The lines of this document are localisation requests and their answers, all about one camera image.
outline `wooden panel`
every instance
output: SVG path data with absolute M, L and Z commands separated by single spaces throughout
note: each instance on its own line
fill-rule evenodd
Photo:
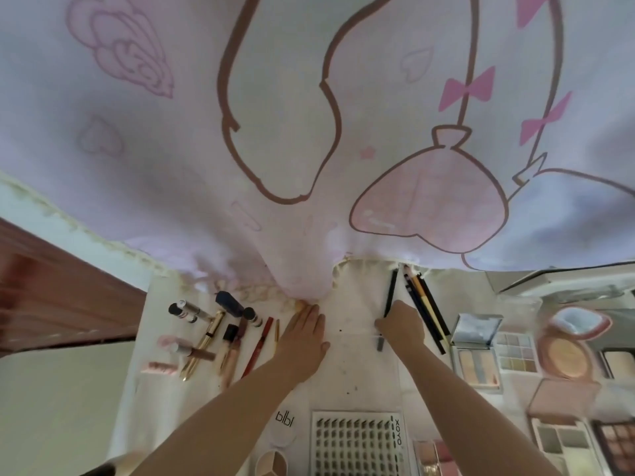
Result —
M 146 294 L 0 219 L 0 357 L 134 336 Z

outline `forearm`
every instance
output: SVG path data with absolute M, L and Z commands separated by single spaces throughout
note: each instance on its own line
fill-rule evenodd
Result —
M 561 476 L 511 421 L 423 344 L 402 361 L 465 476 Z
M 272 359 L 181 424 L 133 476 L 235 476 L 295 382 Z

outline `person's right arm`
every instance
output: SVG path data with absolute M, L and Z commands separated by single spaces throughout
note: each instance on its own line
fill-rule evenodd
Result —
M 464 476 L 561 476 L 509 419 L 424 345 L 415 309 L 395 301 L 379 329 L 406 366 Z

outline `hand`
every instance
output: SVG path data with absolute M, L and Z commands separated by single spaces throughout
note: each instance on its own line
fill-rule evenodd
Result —
M 388 316 L 375 321 L 375 327 L 401 360 L 424 346 L 425 331 L 421 317 L 416 309 L 402 301 L 395 301 Z
M 289 371 L 294 384 L 309 379 L 319 368 L 331 346 L 324 339 L 326 319 L 318 305 L 307 305 L 296 312 L 278 341 L 275 359 Z

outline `black pencil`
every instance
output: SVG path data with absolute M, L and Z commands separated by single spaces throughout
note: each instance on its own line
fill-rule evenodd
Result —
M 424 278 L 421 277 L 421 274 L 417 274 L 417 280 L 419 281 L 419 284 L 421 284 L 421 288 L 424 289 L 425 296 L 428 298 L 428 302 L 430 303 L 430 306 L 433 308 L 433 311 L 436 314 L 437 320 L 439 321 L 439 325 L 441 326 L 441 330 L 443 331 L 443 334 L 445 334 L 446 336 L 450 336 L 451 332 L 449 331 L 448 326 L 445 324 L 445 321 L 443 320 L 443 316 L 441 315 L 441 311 L 439 310 L 439 307 L 434 301 L 433 294 L 432 292 L 430 292 L 430 288 L 426 285 Z
M 430 333 L 430 336 L 432 336 L 432 338 L 434 339 L 434 343 L 436 344 L 437 349 L 439 350 L 441 355 L 444 355 L 445 349 L 443 348 L 443 345 L 441 344 L 441 335 L 439 334 L 439 329 L 437 329 L 437 327 L 434 325 L 434 321 L 425 310 L 424 303 L 421 301 L 421 297 L 417 295 L 417 290 L 415 289 L 415 286 L 412 283 L 412 281 L 409 279 L 408 275 L 404 274 L 403 276 L 404 276 L 404 279 L 406 279 L 406 290 L 408 291 L 408 294 L 410 294 L 410 298 L 412 299 L 412 302 L 415 303 L 415 307 L 417 308 L 417 311 L 419 312 L 421 319 L 424 320 L 425 327 L 428 328 L 428 332 Z
M 395 284 L 397 283 L 397 274 L 399 273 L 399 268 L 393 270 L 393 276 L 391 277 L 391 286 L 388 289 L 388 298 L 386 299 L 386 308 L 384 309 L 384 317 L 386 317 L 388 315 L 388 312 L 390 312 L 391 307 L 393 305 L 393 295 L 395 293 Z M 383 336 L 379 336 L 379 339 L 377 340 L 377 351 L 381 352 L 384 350 L 384 337 Z

